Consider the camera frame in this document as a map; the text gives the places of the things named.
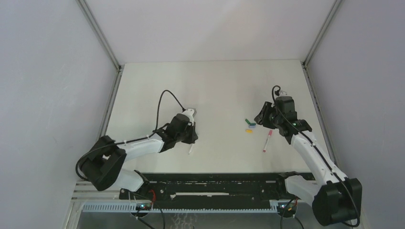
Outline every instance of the black mounting rail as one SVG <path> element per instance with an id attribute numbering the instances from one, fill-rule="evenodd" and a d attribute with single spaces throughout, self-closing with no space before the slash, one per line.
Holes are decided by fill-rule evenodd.
<path id="1" fill-rule="evenodd" d="M 143 173 L 149 184 L 138 194 L 153 198 L 165 209 L 266 209 L 269 200 L 292 199 L 277 184 L 280 173 L 235 174 L 164 174 Z M 306 180 L 315 180 L 311 173 L 300 173 Z M 191 193 L 226 193 L 226 195 L 192 195 Z M 119 199 L 134 199 L 128 190 L 120 191 Z"/>

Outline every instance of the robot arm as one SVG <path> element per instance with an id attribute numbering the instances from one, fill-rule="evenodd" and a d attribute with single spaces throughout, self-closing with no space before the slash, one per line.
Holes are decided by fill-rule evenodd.
<path id="1" fill-rule="evenodd" d="M 312 206 L 315 218 L 323 226 L 360 217 L 362 185 L 359 180 L 349 179 L 317 144 L 310 125 L 297 119 L 292 97 L 280 90 L 275 94 L 278 97 L 274 104 L 265 102 L 255 121 L 278 129 L 304 159 L 316 180 L 316 183 L 307 181 L 296 172 L 284 173 L 277 180 L 279 189 Z"/>
<path id="2" fill-rule="evenodd" d="M 177 142 L 193 144 L 198 139 L 195 132 L 195 109 L 177 114 L 169 124 L 154 131 L 151 136 L 134 142 L 117 143 L 109 136 L 99 138 L 89 153 L 76 164 L 98 191 L 115 184 L 130 191 L 137 191 L 146 181 L 137 171 L 123 169 L 126 161 L 152 153 L 161 153 Z"/>

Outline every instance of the red wire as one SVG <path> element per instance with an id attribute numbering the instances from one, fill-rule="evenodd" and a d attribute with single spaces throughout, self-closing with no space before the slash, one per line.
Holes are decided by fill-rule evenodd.
<path id="1" fill-rule="evenodd" d="M 153 204 L 156 201 L 156 193 L 153 189 L 149 190 L 149 192 L 151 192 L 153 194 L 153 198 L 152 198 L 152 204 Z"/>

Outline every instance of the metal frame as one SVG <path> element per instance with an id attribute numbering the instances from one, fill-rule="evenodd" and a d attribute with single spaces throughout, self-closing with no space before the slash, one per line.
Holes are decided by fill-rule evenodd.
<path id="1" fill-rule="evenodd" d="M 117 72 L 117 74 L 115 76 L 115 80 L 114 80 L 113 86 L 111 88 L 111 93 L 110 93 L 110 96 L 108 98 L 108 102 L 107 102 L 107 105 L 106 105 L 107 108 L 106 108 L 106 111 L 104 112 L 103 121 L 101 123 L 100 130 L 98 131 L 96 141 L 101 136 L 106 135 L 108 122 L 110 120 L 111 112 L 112 112 L 113 107 L 114 107 L 115 97 L 117 96 L 118 87 L 119 87 L 119 83 L 121 82 L 121 77 L 122 77 L 123 71 L 124 71 L 124 68 L 121 67 L 120 70 Z"/>
<path id="2" fill-rule="evenodd" d="M 119 65 L 117 58 L 115 57 L 110 45 L 108 44 L 104 33 L 101 31 L 101 28 L 98 25 L 93 13 L 91 12 L 90 7 L 88 6 L 88 3 L 86 2 L 86 0 L 76 0 L 76 2 L 77 2 L 77 5 L 79 6 L 79 8 L 82 10 L 84 16 L 87 19 L 87 22 L 89 23 L 91 29 L 93 30 L 96 37 L 98 38 L 98 41 L 100 42 L 104 51 L 106 51 L 106 54 L 110 58 L 112 64 L 114 65 L 116 70 L 119 71 L 121 66 Z"/>
<path id="3" fill-rule="evenodd" d="M 330 9 L 328 15 L 326 16 L 326 19 L 324 23 L 322 24 L 322 27 L 320 28 L 317 37 L 314 40 L 314 43 L 312 44 L 311 48 L 309 49 L 309 52 L 307 56 L 305 57 L 305 60 L 303 61 L 303 65 L 306 68 L 311 61 L 317 47 L 319 46 L 319 43 L 321 42 L 323 36 L 325 35 L 326 31 L 328 30 L 330 23 L 332 20 L 335 18 L 338 10 L 340 9 L 342 3 L 344 0 L 335 0 L 335 2 L 332 5 L 332 8 Z"/>
<path id="4" fill-rule="evenodd" d="M 92 28 L 93 32 L 95 33 L 96 37 L 98 38 L 100 44 L 102 45 L 103 49 L 105 50 L 106 54 L 109 56 L 112 64 L 117 70 L 116 74 L 116 79 L 114 81 L 107 108 L 103 117 L 103 122 L 100 126 L 99 129 L 99 136 L 105 135 L 108 127 L 108 122 L 109 118 L 111 116 L 111 111 L 115 102 L 115 97 L 117 95 L 119 83 L 122 77 L 123 73 L 123 66 L 119 65 L 119 62 L 114 55 L 110 45 L 107 42 L 107 39 L 105 38 L 105 35 L 103 34 L 102 30 L 100 29 L 96 19 L 94 18 L 93 13 L 91 12 L 89 5 L 87 4 L 86 0 L 76 0 L 79 8 L 82 10 L 84 16 L 86 17 L 90 27 Z M 319 46 L 322 38 L 324 37 L 327 29 L 329 28 L 333 18 L 335 17 L 336 13 L 338 12 L 341 4 L 344 2 L 344 0 L 335 0 L 330 12 L 328 13 L 327 18 L 325 19 L 320 31 L 318 32 L 318 35 L 312 44 L 305 60 L 302 62 L 302 67 L 303 67 L 303 72 L 305 74 L 305 78 L 307 80 L 308 88 L 313 100 L 313 103 L 316 107 L 316 112 L 318 119 L 320 121 L 320 126 L 325 138 L 325 142 L 327 145 L 327 149 L 329 151 L 329 154 L 331 158 L 335 161 L 336 163 L 336 157 L 335 154 L 333 153 L 333 145 L 330 140 L 329 132 L 327 130 L 327 127 L 324 122 L 323 114 L 321 112 L 321 107 L 317 99 L 316 91 L 313 88 L 313 84 L 311 82 L 311 77 L 308 73 L 308 64 L 310 63 L 317 47 Z M 78 181 L 72 196 L 71 203 L 69 205 L 68 212 L 66 214 L 65 222 L 63 224 L 64 229 L 76 229 L 79 219 L 80 219 L 80 214 L 84 212 L 129 212 L 129 211 L 134 211 L 136 205 L 131 205 L 128 199 L 125 200 L 120 200 L 119 195 L 121 191 L 120 188 L 118 187 L 110 187 L 109 189 L 103 191 L 103 192 L 98 192 L 93 185 L 90 182 L 86 181 Z M 248 210 L 248 209 L 224 209 L 224 210 L 216 210 L 216 212 L 229 212 L 229 213 L 254 213 L 254 212 L 271 212 L 271 213 L 276 213 L 277 212 L 277 206 L 279 203 L 285 203 L 288 200 L 286 199 L 281 199 L 281 200 L 269 200 L 269 206 L 270 208 L 266 209 L 255 209 L 255 210 Z M 148 203 L 148 200 L 139 200 L 137 199 L 138 203 Z M 164 209 L 165 212 L 183 212 L 182 209 Z M 204 212 L 211 212 L 211 210 L 198 210 L 194 209 L 191 211 L 195 211 L 198 213 L 204 213 Z"/>
<path id="5" fill-rule="evenodd" d="M 177 204 L 176 206 L 171 206 L 171 195 L 175 193 L 176 190 L 182 191 L 184 187 L 189 184 L 190 182 L 189 177 L 194 177 L 196 181 L 201 181 L 202 179 L 213 177 L 212 180 L 222 180 L 221 182 L 214 182 L 210 189 L 213 188 L 220 188 L 222 187 L 229 187 L 238 185 L 239 181 L 237 177 L 243 177 L 244 179 L 251 179 L 252 181 L 256 182 L 255 186 L 260 186 L 260 189 L 263 191 L 257 190 L 257 192 L 253 192 L 254 188 L 250 190 L 246 190 L 246 187 L 251 185 L 249 181 L 240 181 L 245 182 L 246 184 L 244 187 L 237 190 L 241 197 L 249 199 L 250 202 L 260 203 L 261 207 L 257 208 L 239 208 L 235 207 L 236 205 L 231 204 L 228 206 L 224 206 L 222 209 L 219 208 L 210 208 L 204 209 L 199 207 L 198 203 L 191 204 L 193 207 L 187 209 L 188 212 L 194 213 L 204 213 L 204 212 L 222 212 L 222 213 L 277 213 L 277 207 L 281 203 L 288 202 L 292 195 L 283 194 L 279 195 L 278 192 L 274 192 L 275 187 L 275 179 L 277 177 L 277 173 L 265 173 L 265 174 L 145 174 L 145 176 L 152 178 L 152 179 L 159 179 L 159 181 L 151 181 L 151 185 L 153 189 L 156 189 L 155 192 L 158 194 L 158 198 L 156 203 L 158 203 L 165 212 L 171 213 L 180 213 L 184 212 L 185 209 L 179 207 Z M 304 173 L 302 174 L 309 180 L 312 180 L 311 173 Z M 104 191 L 97 191 L 96 188 L 88 181 L 78 181 L 75 190 L 72 196 L 71 204 L 68 210 L 68 216 L 66 218 L 64 228 L 70 228 L 72 225 L 77 225 L 77 220 L 80 217 L 81 211 L 84 212 L 136 212 L 136 206 L 139 204 L 146 204 L 150 203 L 149 200 L 137 198 L 134 199 L 133 195 L 131 194 L 131 201 L 129 201 L 130 194 L 125 189 L 121 189 L 119 187 L 112 186 Z M 194 199 L 198 199 L 203 196 L 198 195 L 184 195 L 181 197 L 190 197 Z M 152 209 L 151 211 L 145 212 L 158 212 L 157 209 Z"/>

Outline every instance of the white tabletop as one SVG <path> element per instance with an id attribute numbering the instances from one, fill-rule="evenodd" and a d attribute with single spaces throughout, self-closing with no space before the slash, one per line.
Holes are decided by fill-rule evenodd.
<path id="1" fill-rule="evenodd" d="M 275 84 L 293 97 L 298 118 L 307 120 L 326 150 L 298 60 L 127 63 L 107 135 L 115 140 L 130 140 L 150 134 L 155 127 L 159 96 L 169 89 L 185 108 L 197 110 L 199 139 L 192 153 L 189 155 L 190 145 L 178 143 L 166 152 L 128 161 L 125 168 L 155 173 L 309 172 L 278 130 L 273 131 L 265 153 L 269 129 L 257 126 L 252 133 L 245 131 L 245 119 L 253 122 L 264 102 L 271 102 Z M 165 94 L 159 127 L 180 112 L 172 96 Z"/>

